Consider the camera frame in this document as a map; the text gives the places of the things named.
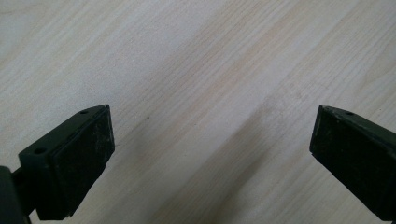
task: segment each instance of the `wooden table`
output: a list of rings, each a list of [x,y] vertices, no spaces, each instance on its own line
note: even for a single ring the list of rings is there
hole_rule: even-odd
[[[396,132],[394,0],[4,0],[0,83],[12,170],[111,106],[116,152],[62,223],[382,223],[308,148],[319,105]]]

